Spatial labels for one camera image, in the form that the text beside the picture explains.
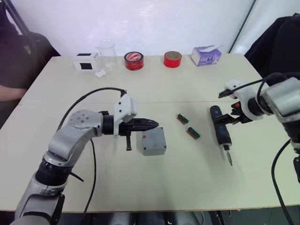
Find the glass beaker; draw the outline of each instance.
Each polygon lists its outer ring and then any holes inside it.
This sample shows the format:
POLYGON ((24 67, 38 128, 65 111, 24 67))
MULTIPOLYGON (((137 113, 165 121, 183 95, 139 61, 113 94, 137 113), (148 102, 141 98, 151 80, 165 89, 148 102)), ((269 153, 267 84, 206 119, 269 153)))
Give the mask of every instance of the glass beaker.
POLYGON ((96 47, 100 55, 101 68, 106 72, 114 70, 117 65, 117 57, 114 46, 115 43, 112 40, 103 39, 96 47))

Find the white box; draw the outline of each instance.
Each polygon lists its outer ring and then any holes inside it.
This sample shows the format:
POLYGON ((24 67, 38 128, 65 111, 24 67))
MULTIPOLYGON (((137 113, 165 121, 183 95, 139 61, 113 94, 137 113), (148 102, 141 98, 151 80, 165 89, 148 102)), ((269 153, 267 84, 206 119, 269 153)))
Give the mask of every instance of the white box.
POLYGON ((77 71, 99 71, 100 56, 98 53, 78 53, 72 57, 77 71))

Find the robotic arm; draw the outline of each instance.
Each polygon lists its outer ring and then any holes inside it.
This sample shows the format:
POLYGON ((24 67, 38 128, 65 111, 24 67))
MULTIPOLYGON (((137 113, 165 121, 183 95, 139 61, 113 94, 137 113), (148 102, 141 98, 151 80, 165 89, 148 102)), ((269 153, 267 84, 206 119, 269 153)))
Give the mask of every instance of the robotic arm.
MULTIPOLYGON (((228 82, 219 98, 228 96, 228 93, 231 94, 232 90, 242 85, 237 80, 228 82)), ((236 90, 230 97, 239 99, 239 102, 231 105, 231 114, 238 117, 225 114, 215 119, 217 124, 248 123, 261 120, 264 114, 274 114, 289 135, 294 151, 300 155, 300 81, 297 78, 291 77, 266 89, 261 94, 260 103, 249 86, 236 90)), ((294 167, 300 183, 300 156, 294 159, 294 167)))
POLYGON ((133 119, 136 106, 128 94, 124 94, 114 106, 114 115, 107 111, 80 110, 72 114, 68 123, 51 139, 48 151, 27 186, 16 212, 13 225, 57 224, 67 179, 79 159, 86 143, 101 135, 126 136, 127 150, 131 150, 132 131, 145 131, 158 126, 148 119, 133 119))

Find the screwdriver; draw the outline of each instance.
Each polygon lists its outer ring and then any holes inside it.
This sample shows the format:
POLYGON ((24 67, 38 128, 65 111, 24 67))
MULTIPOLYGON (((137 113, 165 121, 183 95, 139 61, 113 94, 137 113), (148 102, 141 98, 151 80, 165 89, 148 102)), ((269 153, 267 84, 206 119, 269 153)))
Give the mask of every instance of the screwdriver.
POLYGON ((231 138, 230 135, 228 133, 228 130, 226 128, 226 125, 219 125, 215 122, 215 118, 222 116, 222 112, 219 106, 214 105, 210 108, 210 116, 212 118, 212 121, 214 123, 214 127, 215 127, 215 131, 216 131, 216 136, 217 136, 217 142, 219 143, 219 145, 221 147, 224 148, 224 150, 226 151, 226 155, 228 158, 228 161, 230 163, 230 165, 233 165, 233 161, 231 159, 230 153, 229 153, 229 147, 231 146, 231 138))

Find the white wall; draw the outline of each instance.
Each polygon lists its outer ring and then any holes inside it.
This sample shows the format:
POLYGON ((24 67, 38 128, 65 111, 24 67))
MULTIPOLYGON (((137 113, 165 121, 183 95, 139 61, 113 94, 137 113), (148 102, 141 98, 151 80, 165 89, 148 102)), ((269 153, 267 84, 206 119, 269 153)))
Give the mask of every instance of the white wall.
POLYGON ((95 52, 112 38, 116 52, 191 53, 224 45, 227 52, 252 0, 12 0, 28 28, 61 55, 95 52))
POLYGON ((300 0, 258 0, 232 52, 245 54, 277 18, 294 13, 300 13, 300 0))

